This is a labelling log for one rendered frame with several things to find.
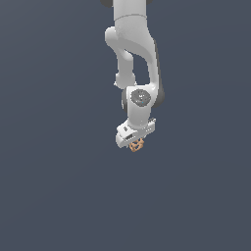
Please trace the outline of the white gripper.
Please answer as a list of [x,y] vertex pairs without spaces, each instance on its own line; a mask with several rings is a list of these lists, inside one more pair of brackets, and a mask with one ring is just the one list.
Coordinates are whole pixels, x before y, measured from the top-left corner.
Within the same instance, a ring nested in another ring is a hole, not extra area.
[[155,122],[155,118],[150,119],[147,126],[142,129],[133,129],[127,124],[127,122],[122,123],[117,127],[117,145],[120,148],[125,146],[128,147],[131,142],[134,142],[140,138],[145,138],[148,134],[155,130]]

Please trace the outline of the small orange lattice object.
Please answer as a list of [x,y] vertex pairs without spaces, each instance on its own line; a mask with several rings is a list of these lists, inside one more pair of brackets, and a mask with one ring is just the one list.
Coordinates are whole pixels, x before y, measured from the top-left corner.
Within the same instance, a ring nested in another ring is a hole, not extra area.
[[139,138],[129,144],[129,148],[132,152],[136,152],[140,150],[143,147],[144,140],[142,138]]

